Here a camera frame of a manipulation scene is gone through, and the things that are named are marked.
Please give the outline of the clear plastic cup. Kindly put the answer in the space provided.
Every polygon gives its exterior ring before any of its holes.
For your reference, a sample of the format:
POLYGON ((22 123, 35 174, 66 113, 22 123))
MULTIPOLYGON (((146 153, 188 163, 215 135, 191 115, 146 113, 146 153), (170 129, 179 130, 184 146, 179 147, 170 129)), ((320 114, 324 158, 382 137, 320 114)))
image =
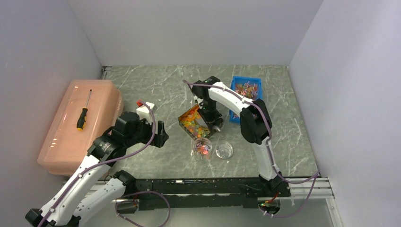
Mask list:
POLYGON ((212 143, 207 138, 197 138, 192 146, 193 156, 197 160, 209 160, 212 156, 212 143))

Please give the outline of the metal scoop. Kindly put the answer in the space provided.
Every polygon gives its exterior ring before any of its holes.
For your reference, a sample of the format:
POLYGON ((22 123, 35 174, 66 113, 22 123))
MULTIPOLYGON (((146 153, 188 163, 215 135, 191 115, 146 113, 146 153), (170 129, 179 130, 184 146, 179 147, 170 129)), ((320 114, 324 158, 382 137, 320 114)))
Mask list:
POLYGON ((212 130, 215 132, 221 132, 222 124, 214 124, 212 130))

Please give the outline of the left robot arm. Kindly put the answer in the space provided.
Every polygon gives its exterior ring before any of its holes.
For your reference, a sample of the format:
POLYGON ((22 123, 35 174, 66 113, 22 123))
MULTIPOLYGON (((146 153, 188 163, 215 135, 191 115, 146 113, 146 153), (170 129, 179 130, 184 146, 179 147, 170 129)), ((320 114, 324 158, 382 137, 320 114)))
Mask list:
POLYGON ((40 209, 31 209, 25 219, 33 227, 81 227, 107 203, 136 192, 136 178, 126 171, 112 178, 91 195, 93 185, 120 160, 128 148, 138 143, 162 147, 168 140, 163 121, 153 113, 124 112, 114 126, 96 138, 82 163, 60 191, 40 209))

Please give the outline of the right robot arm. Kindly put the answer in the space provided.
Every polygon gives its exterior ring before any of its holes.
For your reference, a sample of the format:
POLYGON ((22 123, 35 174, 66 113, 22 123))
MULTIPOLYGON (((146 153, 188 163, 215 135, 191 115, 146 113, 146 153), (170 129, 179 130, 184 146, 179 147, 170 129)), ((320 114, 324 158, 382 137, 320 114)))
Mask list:
POLYGON ((199 115, 211 131, 223 122, 217 103, 240 117, 241 135, 251 144, 257 159, 261 192, 266 196, 289 197, 289 185, 271 151, 272 123, 265 103, 236 93, 214 76, 187 85, 199 106, 199 115))

